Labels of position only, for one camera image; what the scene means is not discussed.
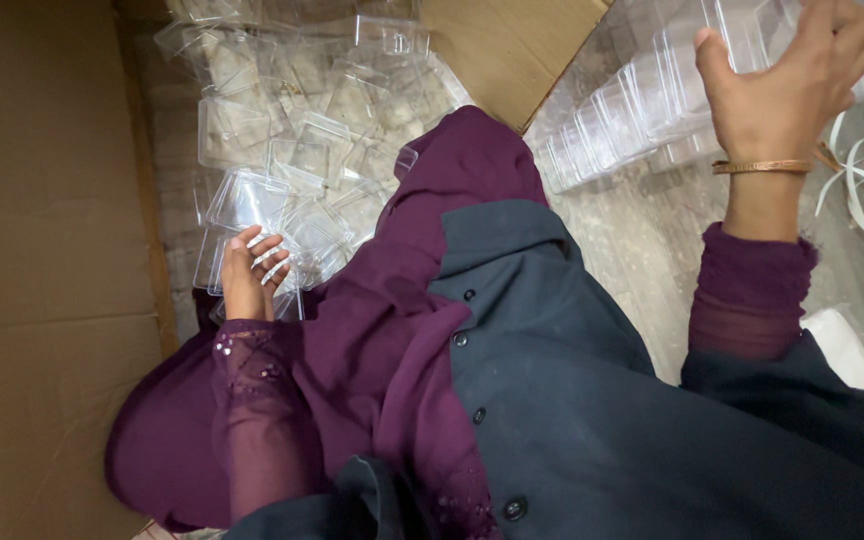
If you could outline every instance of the black button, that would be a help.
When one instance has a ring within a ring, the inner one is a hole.
[[[502,508],[502,517],[505,518],[505,521],[519,521],[528,511],[529,504],[525,497],[515,497],[505,503],[505,507]]]

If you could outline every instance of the wrist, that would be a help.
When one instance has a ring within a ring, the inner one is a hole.
[[[722,231],[744,240],[798,240],[799,195],[805,182],[804,174],[732,175]]]

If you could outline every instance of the woman's left hand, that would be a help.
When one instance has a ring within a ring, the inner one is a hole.
[[[225,244],[221,277],[227,320],[256,319],[271,322],[276,318],[272,297],[289,275],[289,265],[283,264],[264,285],[262,279],[277,264],[289,257],[289,251],[276,251],[256,264],[257,258],[282,243],[282,236],[273,234],[247,248],[249,242],[261,232],[261,226],[252,225]]]

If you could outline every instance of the woman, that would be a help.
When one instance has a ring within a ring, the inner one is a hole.
[[[772,69],[696,35],[733,164],[810,159],[864,73],[864,6],[812,0]],[[474,107],[419,153],[375,238],[272,321],[279,236],[225,253],[228,321],[148,375],[110,437],[113,492],[227,539],[864,537],[864,392],[802,332],[805,175],[735,174],[682,386],[583,270],[522,141]]]

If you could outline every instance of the stack of plastic boxes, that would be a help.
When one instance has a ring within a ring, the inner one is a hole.
[[[779,60],[801,10],[799,0],[616,2],[607,28],[638,52],[534,149],[549,190],[562,193],[642,158],[658,172],[721,152],[695,68],[695,33],[716,30],[732,68],[749,73]],[[864,77],[854,91],[864,101]]]
[[[201,83],[198,161],[224,171],[195,181],[194,285],[222,295],[226,243],[259,224],[256,241],[281,234],[290,253],[276,316],[301,319],[303,291],[373,236],[418,159],[404,145],[473,102],[429,52],[418,0],[168,3],[155,41]]]

